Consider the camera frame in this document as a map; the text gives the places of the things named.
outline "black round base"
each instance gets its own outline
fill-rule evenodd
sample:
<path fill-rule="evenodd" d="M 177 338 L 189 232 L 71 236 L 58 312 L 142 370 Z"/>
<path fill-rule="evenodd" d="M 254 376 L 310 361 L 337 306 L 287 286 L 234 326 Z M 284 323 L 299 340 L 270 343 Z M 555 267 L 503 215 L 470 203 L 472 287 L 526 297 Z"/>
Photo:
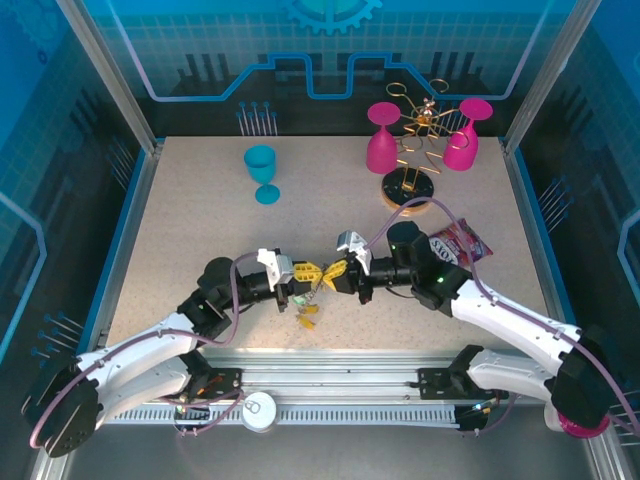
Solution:
<path fill-rule="evenodd" d="M 433 182 L 422 170 L 418 170 L 416 177 L 415 168 L 396 168 L 393 172 L 387 173 L 382 179 L 382 196 L 391 207 L 398 208 L 416 197 L 432 197 Z M 419 202 L 407 208 L 405 212 L 415 213 L 427 206 L 427 202 Z"/>

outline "glass panel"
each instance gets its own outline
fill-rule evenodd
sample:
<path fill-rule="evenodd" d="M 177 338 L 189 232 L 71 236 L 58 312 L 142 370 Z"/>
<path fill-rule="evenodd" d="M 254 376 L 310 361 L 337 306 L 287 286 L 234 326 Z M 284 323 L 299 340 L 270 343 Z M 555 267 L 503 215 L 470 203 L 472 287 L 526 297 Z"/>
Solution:
<path fill-rule="evenodd" d="M 603 0 L 521 145 L 577 323 L 613 332 L 636 366 L 638 22 L 635 0 Z"/>
<path fill-rule="evenodd" d="M 501 135 L 574 0 L 85 4 L 159 136 L 370 134 L 364 112 L 394 81 L 443 109 L 492 101 L 481 133 Z"/>
<path fill-rule="evenodd" d="M 27 478 L 21 402 L 75 350 L 139 146 L 55 1 L 0 10 L 0 465 Z"/>

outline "beige tabletop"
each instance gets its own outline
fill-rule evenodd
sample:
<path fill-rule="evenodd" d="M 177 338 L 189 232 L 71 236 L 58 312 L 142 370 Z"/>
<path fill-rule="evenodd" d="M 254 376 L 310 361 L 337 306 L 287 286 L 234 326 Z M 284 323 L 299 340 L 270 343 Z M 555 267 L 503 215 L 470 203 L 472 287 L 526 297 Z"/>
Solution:
<path fill-rule="evenodd" d="M 355 230 L 371 238 L 392 213 L 381 197 L 381 177 L 365 167 L 367 137 L 170 137 L 155 174 L 111 326 L 109 344 L 160 321 L 196 288 L 204 266 L 218 256 L 235 258 L 258 248 L 280 247 L 294 260 L 331 263 L 337 236 Z M 254 199 L 243 154 L 252 145 L 275 148 L 274 184 L 280 200 Z M 419 164 L 420 154 L 403 159 Z M 482 279 L 498 292 L 546 313 L 498 140 L 480 139 L 474 167 L 431 175 L 435 197 L 494 251 L 478 263 Z M 435 206 L 411 217 L 427 234 L 450 222 Z M 386 241 L 373 249 L 388 256 Z M 241 273 L 259 271 L 249 264 Z M 408 289 L 399 289 L 408 293 Z M 356 296 L 320 292 L 317 326 L 307 330 L 293 306 L 254 306 L 240 318 L 232 347 L 296 349 L 402 349 L 450 353 L 469 343 L 505 344 L 464 322 L 431 312 L 415 300 L 375 291 L 361 306 Z"/>

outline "gear logo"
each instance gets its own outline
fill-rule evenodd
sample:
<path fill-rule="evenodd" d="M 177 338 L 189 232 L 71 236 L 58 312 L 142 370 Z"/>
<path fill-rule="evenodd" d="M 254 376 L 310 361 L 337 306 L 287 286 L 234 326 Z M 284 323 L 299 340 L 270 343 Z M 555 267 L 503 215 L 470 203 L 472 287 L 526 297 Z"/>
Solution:
<path fill-rule="evenodd" d="M 289 20 L 296 20 L 301 28 L 311 27 L 314 34 L 321 31 L 333 35 L 336 30 L 347 33 L 349 27 L 360 28 L 363 19 L 370 20 L 381 0 L 285 0 Z"/>

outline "pink goblet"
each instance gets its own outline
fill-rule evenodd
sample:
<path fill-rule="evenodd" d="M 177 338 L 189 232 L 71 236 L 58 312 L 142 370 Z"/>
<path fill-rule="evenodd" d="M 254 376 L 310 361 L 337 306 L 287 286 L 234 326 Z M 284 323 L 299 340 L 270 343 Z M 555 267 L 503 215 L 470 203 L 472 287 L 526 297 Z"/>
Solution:
<path fill-rule="evenodd" d="M 480 98 L 467 98 L 460 104 L 460 112 L 469 122 L 449 137 L 442 156 L 444 164 L 458 172 L 469 170 L 478 153 L 478 134 L 473 128 L 473 122 L 489 118 L 493 115 L 493 108 Z"/>
<path fill-rule="evenodd" d="M 398 147 L 396 139 L 385 127 L 400 119 L 400 109 L 393 103 L 379 102 L 369 108 L 367 116 L 380 125 L 380 131 L 371 137 L 367 145 L 367 168 L 373 173 L 386 175 L 396 168 Z"/>

